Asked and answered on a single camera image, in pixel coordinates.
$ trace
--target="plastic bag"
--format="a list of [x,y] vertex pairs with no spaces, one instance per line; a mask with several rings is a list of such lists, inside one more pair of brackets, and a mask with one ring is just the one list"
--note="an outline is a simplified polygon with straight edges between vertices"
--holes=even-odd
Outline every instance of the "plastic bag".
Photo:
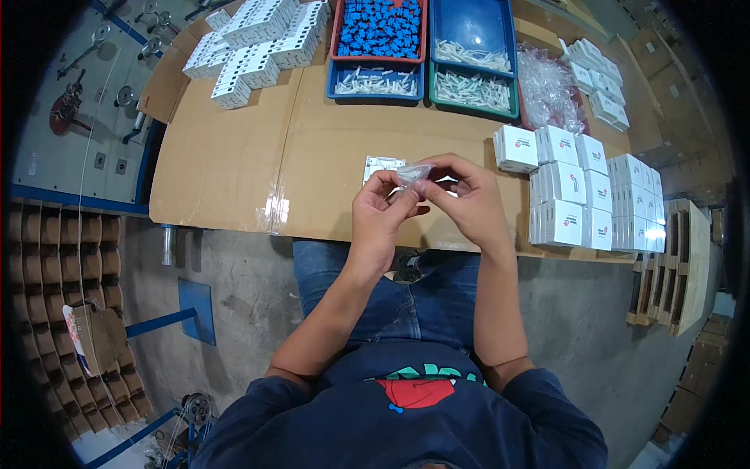
[[553,125],[579,135],[586,126],[586,113],[571,97],[578,93],[573,72],[547,50],[518,44],[518,84],[523,109],[531,128]]
[[408,189],[418,180],[426,179],[434,167],[434,164],[411,164],[408,166],[402,166],[396,169],[396,176],[398,176],[400,186],[404,189]]

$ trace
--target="blue plastic tray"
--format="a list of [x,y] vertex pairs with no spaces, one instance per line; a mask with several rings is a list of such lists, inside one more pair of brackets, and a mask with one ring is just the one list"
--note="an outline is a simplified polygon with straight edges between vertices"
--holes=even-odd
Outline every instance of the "blue plastic tray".
[[[425,63],[407,64],[397,62],[338,62],[329,59],[328,64],[328,82],[325,85],[325,95],[336,101],[336,104],[400,104],[404,106],[416,106],[425,96]],[[337,95],[335,93],[336,83],[344,81],[349,75],[357,71],[357,67],[375,68],[382,67],[383,70],[393,70],[394,74],[398,72],[409,73],[416,68],[409,81],[417,85],[416,96],[403,95]],[[376,75],[381,71],[360,70],[360,75]]]
[[[466,49],[491,52],[505,49],[511,62],[511,71],[505,73],[463,62],[437,59],[436,39],[453,41]],[[460,65],[502,77],[515,78],[518,68],[510,0],[430,0],[430,57],[438,64]]]

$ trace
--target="red marking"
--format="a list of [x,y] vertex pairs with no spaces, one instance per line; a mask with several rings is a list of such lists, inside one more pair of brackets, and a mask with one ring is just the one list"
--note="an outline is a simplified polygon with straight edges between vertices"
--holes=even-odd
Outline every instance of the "red marking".
[[450,380],[375,380],[393,405],[403,409],[431,407],[455,392]]

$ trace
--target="hand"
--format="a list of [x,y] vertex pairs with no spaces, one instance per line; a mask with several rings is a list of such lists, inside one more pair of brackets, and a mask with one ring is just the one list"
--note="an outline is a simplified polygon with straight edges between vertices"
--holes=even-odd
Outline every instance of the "hand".
[[[415,182],[413,187],[420,195],[440,207],[483,252],[510,249],[515,256],[503,200],[492,171],[455,153],[432,156],[417,164],[435,165],[428,180]],[[458,182],[434,182],[446,176]],[[455,192],[458,197],[446,191]]]
[[430,211],[428,206],[417,206],[425,199],[411,189],[386,200],[397,186],[395,171],[376,171],[354,197],[352,245],[344,268],[357,276],[375,280],[383,276],[393,262],[399,226]]

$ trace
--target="jeans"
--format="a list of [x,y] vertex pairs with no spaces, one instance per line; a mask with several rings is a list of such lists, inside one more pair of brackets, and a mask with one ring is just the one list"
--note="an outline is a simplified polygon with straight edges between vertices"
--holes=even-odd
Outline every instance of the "jeans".
[[[341,273],[350,245],[296,239],[292,246],[302,314],[307,317]],[[479,255],[428,250],[418,266],[426,276],[414,283],[378,280],[347,348],[397,338],[473,349]]]

